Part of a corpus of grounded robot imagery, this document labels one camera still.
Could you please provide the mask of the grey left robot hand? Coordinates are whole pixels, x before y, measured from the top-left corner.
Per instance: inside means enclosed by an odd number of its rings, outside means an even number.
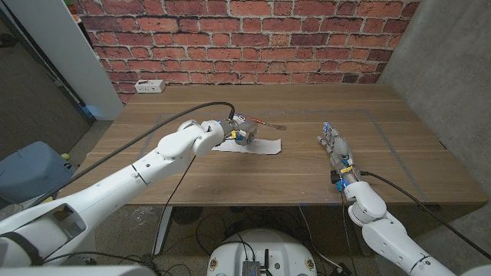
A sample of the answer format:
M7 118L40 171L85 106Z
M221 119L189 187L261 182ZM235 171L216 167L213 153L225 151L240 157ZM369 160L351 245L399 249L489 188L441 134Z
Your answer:
M240 146L251 145L257 134L258 124L251 118L235 113L232 119L225 119L219 123L224 132L224 138L233 140Z

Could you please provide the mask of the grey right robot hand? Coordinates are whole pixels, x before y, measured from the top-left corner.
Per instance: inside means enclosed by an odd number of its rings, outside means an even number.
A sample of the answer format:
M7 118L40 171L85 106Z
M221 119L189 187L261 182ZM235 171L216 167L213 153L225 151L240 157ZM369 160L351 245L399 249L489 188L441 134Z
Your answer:
M318 136L319 143L329 154L333 166L331 183L342 192L348 185L361 180L361 174L356 169L353 153L345 138L329 122L324 122L323 136Z

